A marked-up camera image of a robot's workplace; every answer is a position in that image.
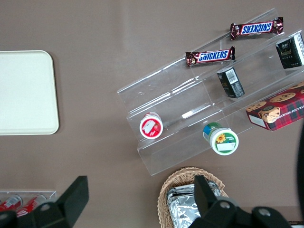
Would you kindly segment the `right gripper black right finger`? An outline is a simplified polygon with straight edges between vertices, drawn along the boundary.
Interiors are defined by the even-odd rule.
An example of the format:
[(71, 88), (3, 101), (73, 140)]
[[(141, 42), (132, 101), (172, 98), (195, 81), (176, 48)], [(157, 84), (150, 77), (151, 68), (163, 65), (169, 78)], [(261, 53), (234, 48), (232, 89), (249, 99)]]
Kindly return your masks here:
[(255, 207), (245, 212), (228, 198), (218, 199), (204, 176), (195, 176), (194, 196), (200, 217), (191, 228), (290, 228), (290, 223), (275, 209)]

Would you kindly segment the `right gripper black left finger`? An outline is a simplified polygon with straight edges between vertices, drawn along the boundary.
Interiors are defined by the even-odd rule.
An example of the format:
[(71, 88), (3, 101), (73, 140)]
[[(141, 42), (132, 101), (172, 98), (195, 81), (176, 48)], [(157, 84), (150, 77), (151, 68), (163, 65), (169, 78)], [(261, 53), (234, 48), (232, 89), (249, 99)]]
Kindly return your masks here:
[(29, 214), (17, 217), (9, 210), (0, 213), (2, 228), (72, 228), (89, 200), (88, 177), (78, 176), (55, 201), (38, 206)]

